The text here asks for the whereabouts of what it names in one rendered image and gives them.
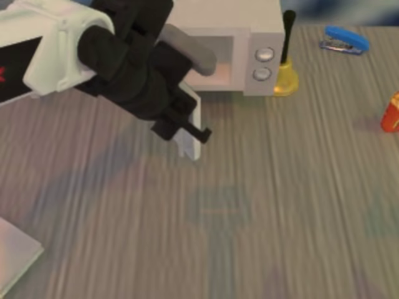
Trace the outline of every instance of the red bottle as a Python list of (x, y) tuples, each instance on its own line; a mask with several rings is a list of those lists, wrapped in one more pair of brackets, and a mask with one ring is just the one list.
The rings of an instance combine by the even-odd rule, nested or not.
[(399, 92), (391, 97), (381, 120), (381, 128), (387, 133), (399, 131)]

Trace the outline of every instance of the microwave door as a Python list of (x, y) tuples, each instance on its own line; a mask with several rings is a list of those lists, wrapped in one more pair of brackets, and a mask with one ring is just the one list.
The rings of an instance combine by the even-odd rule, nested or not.
[[(184, 82), (180, 83), (180, 88), (189, 96), (197, 101), (197, 107), (190, 116), (190, 122), (197, 128), (201, 128), (201, 98), (198, 96), (189, 85)], [(201, 143), (191, 136), (184, 129), (180, 129), (173, 137), (177, 143), (179, 155), (181, 157), (187, 156), (191, 160), (196, 161), (201, 156)]]

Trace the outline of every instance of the microwave window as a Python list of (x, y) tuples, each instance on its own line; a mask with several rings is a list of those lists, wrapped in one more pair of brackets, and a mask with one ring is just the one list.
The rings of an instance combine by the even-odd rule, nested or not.
[(212, 76), (204, 77), (195, 71), (191, 71), (185, 80), (189, 85), (196, 86), (229, 86), (232, 78), (233, 44), (234, 37), (212, 36), (195, 37), (203, 46), (212, 50), (218, 59), (216, 71)]

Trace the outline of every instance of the wood grain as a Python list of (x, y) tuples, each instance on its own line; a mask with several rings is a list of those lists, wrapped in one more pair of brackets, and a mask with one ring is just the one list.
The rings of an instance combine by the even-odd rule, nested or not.
[(294, 30), (291, 97), (202, 94), (214, 135), (197, 163), (101, 98), (2, 108), (0, 216), (46, 248), (7, 299), (223, 297), (207, 261), (224, 241), (208, 239), (233, 226), (231, 297), (398, 298), (399, 139), (379, 129), (399, 89), (398, 29), (352, 29), (369, 53)]

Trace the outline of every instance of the stapler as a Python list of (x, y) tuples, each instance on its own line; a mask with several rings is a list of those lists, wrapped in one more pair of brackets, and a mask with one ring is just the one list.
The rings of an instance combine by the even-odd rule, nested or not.
[(319, 44), (321, 49), (360, 55), (370, 48), (366, 38), (340, 27), (326, 26), (325, 34), (326, 38)]

